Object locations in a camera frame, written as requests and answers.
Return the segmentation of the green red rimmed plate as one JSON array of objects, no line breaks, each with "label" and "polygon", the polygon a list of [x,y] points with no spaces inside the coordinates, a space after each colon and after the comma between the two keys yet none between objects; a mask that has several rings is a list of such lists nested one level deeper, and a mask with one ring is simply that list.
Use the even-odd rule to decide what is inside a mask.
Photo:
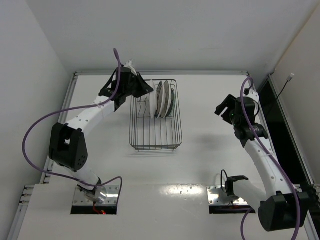
[{"label": "green red rimmed plate", "polygon": [[155,118],[158,118],[160,115],[160,109],[161,109],[161,104],[162,104],[162,96],[161,96],[161,90],[163,87],[163,82],[159,81],[156,89],[156,96],[157,96],[157,105],[156,105],[156,111],[155,111]]},{"label": "green red rimmed plate", "polygon": [[149,107],[150,107],[150,117],[153,119],[157,111],[158,98],[157,98],[157,88],[152,79],[150,80],[150,86],[152,87],[153,91],[149,94]]}]

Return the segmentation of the white grey rimmed plate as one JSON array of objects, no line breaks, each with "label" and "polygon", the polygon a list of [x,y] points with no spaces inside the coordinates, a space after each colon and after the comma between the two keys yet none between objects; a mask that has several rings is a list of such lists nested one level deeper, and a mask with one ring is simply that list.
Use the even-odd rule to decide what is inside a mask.
[{"label": "white grey rimmed plate", "polygon": [[168,105],[169,105],[169,82],[166,80],[162,86],[162,95],[164,97],[161,105],[163,106],[161,108],[161,112],[160,112],[160,116],[162,118],[164,118],[166,116],[166,113],[167,113],[167,109],[168,109]]}]

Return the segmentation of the small blue patterned plate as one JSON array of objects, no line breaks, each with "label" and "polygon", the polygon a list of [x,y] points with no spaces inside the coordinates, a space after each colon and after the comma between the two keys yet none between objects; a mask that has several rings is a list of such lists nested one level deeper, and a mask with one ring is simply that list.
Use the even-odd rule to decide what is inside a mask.
[{"label": "small blue patterned plate", "polygon": [[175,104],[175,91],[171,89],[171,102],[170,102],[170,106],[167,109],[166,117],[169,117],[172,114],[172,111],[174,109],[174,104]]}]

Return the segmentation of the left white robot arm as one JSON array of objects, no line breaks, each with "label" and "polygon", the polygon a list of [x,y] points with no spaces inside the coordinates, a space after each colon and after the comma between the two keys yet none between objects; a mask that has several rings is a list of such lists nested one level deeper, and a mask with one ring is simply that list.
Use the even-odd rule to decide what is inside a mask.
[{"label": "left white robot arm", "polygon": [[106,200],[106,188],[88,167],[86,138],[108,115],[116,112],[127,97],[140,98],[154,92],[140,73],[129,67],[117,68],[92,103],[66,123],[56,123],[51,130],[48,156],[67,169],[86,197],[94,202]]}]

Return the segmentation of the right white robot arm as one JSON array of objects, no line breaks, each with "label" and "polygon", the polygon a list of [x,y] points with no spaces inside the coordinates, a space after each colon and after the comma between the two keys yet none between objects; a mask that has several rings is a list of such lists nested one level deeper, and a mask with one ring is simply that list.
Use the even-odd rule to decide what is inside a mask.
[{"label": "right white robot arm", "polygon": [[225,193],[244,199],[258,214],[265,231],[294,229],[297,235],[304,225],[311,199],[306,192],[296,190],[281,168],[267,131],[255,122],[255,107],[252,98],[236,98],[231,94],[216,107],[215,114],[233,126],[235,137],[253,160],[264,186],[260,190],[244,175],[228,176]]}]

